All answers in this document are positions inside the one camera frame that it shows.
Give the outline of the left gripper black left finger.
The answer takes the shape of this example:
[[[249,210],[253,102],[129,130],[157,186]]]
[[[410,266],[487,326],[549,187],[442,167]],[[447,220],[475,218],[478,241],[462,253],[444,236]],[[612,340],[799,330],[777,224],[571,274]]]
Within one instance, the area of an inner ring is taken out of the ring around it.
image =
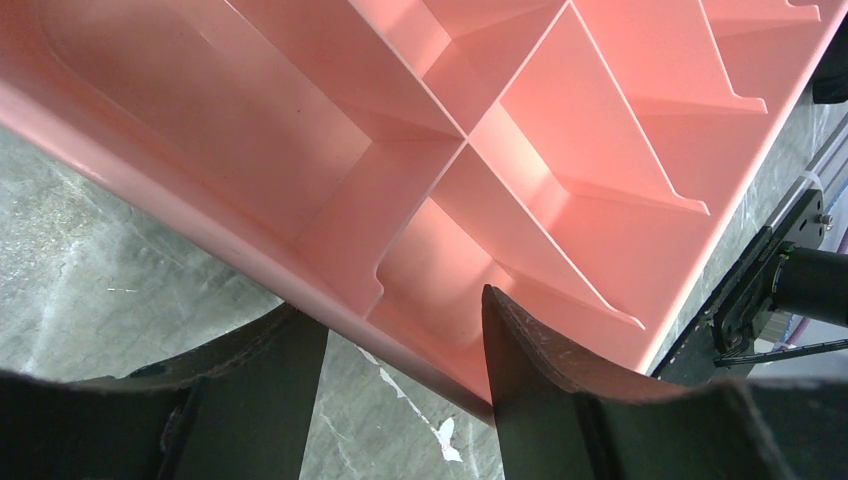
[[[290,305],[115,378],[1,374],[5,479],[296,479],[328,340]]]

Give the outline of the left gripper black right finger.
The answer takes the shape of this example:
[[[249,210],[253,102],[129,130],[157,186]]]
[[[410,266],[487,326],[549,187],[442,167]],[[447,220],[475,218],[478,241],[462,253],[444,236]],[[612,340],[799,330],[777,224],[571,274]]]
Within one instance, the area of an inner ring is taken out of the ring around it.
[[[509,479],[843,479],[847,386],[624,368],[482,291],[494,423]]]

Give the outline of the pink divided organizer tray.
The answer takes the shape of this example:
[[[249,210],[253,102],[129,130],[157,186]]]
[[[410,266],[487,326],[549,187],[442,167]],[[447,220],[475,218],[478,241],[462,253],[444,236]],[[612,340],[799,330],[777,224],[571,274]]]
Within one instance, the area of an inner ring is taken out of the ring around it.
[[[647,372],[843,1],[5,1],[1,122],[488,416],[485,285]]]

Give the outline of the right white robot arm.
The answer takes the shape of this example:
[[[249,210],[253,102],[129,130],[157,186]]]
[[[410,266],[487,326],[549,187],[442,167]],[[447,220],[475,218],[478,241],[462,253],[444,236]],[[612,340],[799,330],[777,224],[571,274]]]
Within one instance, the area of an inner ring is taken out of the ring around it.
[[[748,354],[770,312],[847,325],[847,256],[819,249],[829,217],[818,189],[803,192],[775,227],[764,226],[705,304],[718,367],[760,364],[845,350],[831,340],[786,350]]]

